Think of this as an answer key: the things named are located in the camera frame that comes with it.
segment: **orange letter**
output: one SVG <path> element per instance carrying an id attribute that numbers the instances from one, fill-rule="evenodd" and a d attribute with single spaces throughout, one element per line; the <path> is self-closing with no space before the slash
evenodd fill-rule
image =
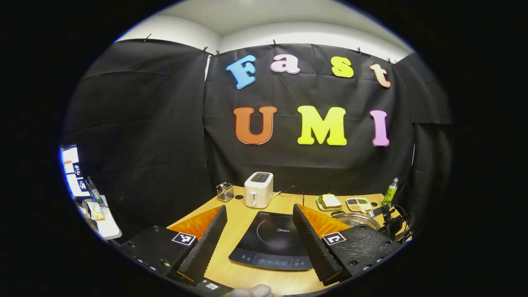
<path id="1" fill-rule="evenodd" d="M 235 120 L 235 133 L 238 140 L 245 144 L 263 144 L 271 138 L 273 133 L 273 114 L 277 112 L 275 106 L 262 106 L 259 112 L 262 114 L 262 132 L 253 134 L 249 131 L 249 120 L 254 109 L 251 107 L 239 107 L 233 110 L 237 117 Z"/>
<path id="2" fill-rule="evenodd" d="M 374 74 L 376 74 L 376 78 L 378 79 L 378 82 L 380 85 L 390 88 L 391 83 L 388 80 L 385 80 L 385 74 L 387 74 L 387 71 L 385 69 L 382 69 L 379 64 L 374 64 L 370 66 L 370 69 L 374 70 Z"/>

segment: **bread slice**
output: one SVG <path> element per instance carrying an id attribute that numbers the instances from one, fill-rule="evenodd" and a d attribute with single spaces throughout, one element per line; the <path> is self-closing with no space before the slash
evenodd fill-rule
<path id="1" fill-rule="evenodd" d="M 322 200 L 325 208 L 339 208 L 343 206 L 341 201 L 333 194 L 324 194 Z"/>

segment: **blue letter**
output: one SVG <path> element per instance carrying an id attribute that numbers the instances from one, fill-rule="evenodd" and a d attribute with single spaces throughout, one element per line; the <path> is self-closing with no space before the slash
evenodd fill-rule
<path id="1" fill-rule="evenodd" d="M 235 63 L 227 66 L 226 70 L 231 71 L 237 80 L 237 89 L 241 89 L 255 81 L 256 78 L 254 76 L 249 76 L 248 72 L 255 73 L 255 66 L 250 62 L 255 62 L 256 60 L 257 58 L 255 58 L 255 56 L 249 54 Z"/>

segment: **hand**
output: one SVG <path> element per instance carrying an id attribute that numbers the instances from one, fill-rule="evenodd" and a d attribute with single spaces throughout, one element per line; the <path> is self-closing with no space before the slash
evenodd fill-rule
<path id="1" fill-rule="evenodd" d="M 228 297 L 281 297 L 273 295 L 271 288 L 266 285 L 256 285 L 249 290 L 238 287 L 228 294 Z"/>

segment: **black induction cooktop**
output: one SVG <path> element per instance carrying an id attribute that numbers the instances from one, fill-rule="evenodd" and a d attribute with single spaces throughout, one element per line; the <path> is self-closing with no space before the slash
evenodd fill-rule
<path id="1" fill-rule="evenodd" d="M 257 213 L 229 259 L 272 270 L 312 268 L 292 215 L 267 211 Z"/>

